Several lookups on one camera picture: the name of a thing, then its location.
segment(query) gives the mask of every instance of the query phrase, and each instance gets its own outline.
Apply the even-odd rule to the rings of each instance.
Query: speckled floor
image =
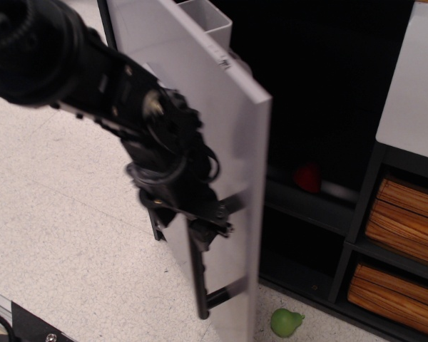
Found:
[[[95,0],[66,0],[103,34]],[[119,141],[89,120],[0,99],[0,294],[80,342],[218,342],[123,171]],[[255,341],[381,338],[259,285]],[[306,316],[273,335],[279,308]]]

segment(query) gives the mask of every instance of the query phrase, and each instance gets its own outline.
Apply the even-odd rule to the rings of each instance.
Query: screw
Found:
[[[55,333],[50,333],[46,336],[46,342],[56,342],[57,341],[57,335]]]
[[[130,66],[126,66],[126,74],[129,75],[129,76],[133,75],[133,70],[131,69]]]

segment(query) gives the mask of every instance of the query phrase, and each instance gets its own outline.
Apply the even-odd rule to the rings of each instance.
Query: white panel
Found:
[[[428,157],[428,3],[414,5],[376,139]]]
[[[108,7],[119,51],[150,66],[166,86],[177,88],[189,106],[200,111],[205,142],[222,167],[212,184],[218,198],[238,195],[245,205],[230,216],[235,228],[231,237],[216,237],[204,258],[209,292],[245,280],[244,291],[212,309],[210,319],[224,341],[250,342],[270,95],[172,0],[109,0]],[[164,229],[164,235],[190,278],[183,217]]]

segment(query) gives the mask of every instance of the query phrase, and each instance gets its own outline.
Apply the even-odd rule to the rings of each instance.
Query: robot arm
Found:
[[[177,213],[187,219],[199,317],[229,298],[226,288],[206,294],[203,275],[202,252],[232,230],[227,206],[209,186],[219,164],[198,112],[178,91],[103,44],[63,2],[0,0],[0,96],[66,110],[117,135],[152,218],[164,227]]]

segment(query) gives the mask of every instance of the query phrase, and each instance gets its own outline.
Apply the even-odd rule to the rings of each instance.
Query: black shelf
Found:
[[[267,180],[265,205],[345,236],[355,209],[329,197],[310,194],[297,187]]]
[[[428,157],[387,146],[383,163],[428,178]]]
[[[359,238],[356,244],[345,242],[345,245],[356,252],[383,261],[404,271],[408,271],[428,280],[428,266],[405,256],[383,249],[371,243],[365,236]]]
[[[333,277],[301,265],[277,253],[262,249],[260,278],[305,296],[313,301],[327,302]]]

